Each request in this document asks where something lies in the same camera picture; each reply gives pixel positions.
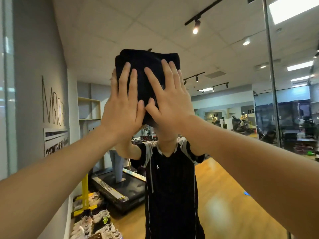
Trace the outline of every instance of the gym equipment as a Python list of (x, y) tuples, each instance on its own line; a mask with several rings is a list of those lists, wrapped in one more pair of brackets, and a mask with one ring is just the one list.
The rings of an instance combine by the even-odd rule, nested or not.
[(146, 178), (128, 169), (123, 169), (125, 181), (116, 183), (113, 169), (94, 173), (91, 177), (94, 186), (119, 211), (125, 213), (145, 200)]

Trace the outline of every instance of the gray pants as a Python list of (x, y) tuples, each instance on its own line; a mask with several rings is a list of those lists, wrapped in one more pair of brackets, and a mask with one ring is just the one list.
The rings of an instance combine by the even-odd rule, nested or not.
[(110, 150), (110, 156), (113, 172), (115, 174), (115, 181), (119, 183), (122, 180), (124, 158), (119, 156), (115, 150)]

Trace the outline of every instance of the boy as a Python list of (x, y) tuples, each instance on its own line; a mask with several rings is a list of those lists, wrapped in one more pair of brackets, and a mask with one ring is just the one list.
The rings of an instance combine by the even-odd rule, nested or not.
[(154, 128), (158, 141), (130, 138), (116, 145), (118, 154), (146, 171), (146, 239), (205, 238), (199, 222), (195, 163), (204, 160), (184, 138)]

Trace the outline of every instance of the hand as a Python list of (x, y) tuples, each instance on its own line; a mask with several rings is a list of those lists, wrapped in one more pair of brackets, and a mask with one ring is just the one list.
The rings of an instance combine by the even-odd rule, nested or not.
[(138, 102), (138, 74), (132, 69), (130, 76), (129, 94), (127, 80), (130, 73), (130, 63), (123, 68), (117, 86), (116, 71), (113, 70), (111, 79), (111, 96), (104, 106), (101, 126), (116, 136), (117, 142), (122, 138), (131, 138), (141, 127), (145, 115), (143, 100)]
[(150, 98), (145, 109), (158, 125), (181, 134), (184, 121), (189, 116), (195, 115), (194, 108), (183, 83), (181, 71), (177, 71), (172, 61), (168, 64), (166, 60), (162, 60), (162, 66), (165, 74), (165, 90), (163, 90), (150, 68), (146, 67), (144, 69), (153, 87), (159, 107), (157, 108), (154, 100)]

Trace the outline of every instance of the t-shirt sleeve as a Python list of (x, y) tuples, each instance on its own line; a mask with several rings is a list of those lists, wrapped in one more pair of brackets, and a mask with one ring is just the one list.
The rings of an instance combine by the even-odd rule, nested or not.
[(192, 153), (190, 150), (190, 144), (189, 141), (186, 140), (185, 137), (182, 137), (179, 139), (178, 143), (181, 145), (181, 150), (182, 152), (191, 159), (193, 163), (202, 163), (205, 158), (205, 154), (201, 156), (196, 156), (195, 154)]
[(147, 163), (152, 157), (153, 154), (153, 147), (154, 142), (151, 141), (134, 141), (134, 145), (138, 146), (141, 149), (141, 158), (140, 160), (134, 160), (131, 159), (131, 164), (134, 168), (137, 168), (139, 166), (146, 167)]

